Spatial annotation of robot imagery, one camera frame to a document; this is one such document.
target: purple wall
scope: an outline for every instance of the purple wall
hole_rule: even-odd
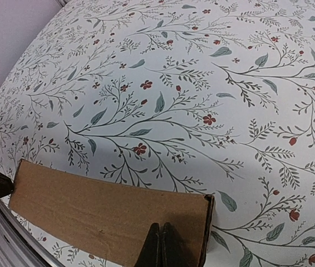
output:
[[[0,86],[20,55],[60,8],[55,0],[0,0]]]

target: floral wallpaper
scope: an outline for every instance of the floral wallpaper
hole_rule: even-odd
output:
[[[214,194],[205,266],[315,266],[315,1],[70,1],[0,89],[0,171],[21,158]]]

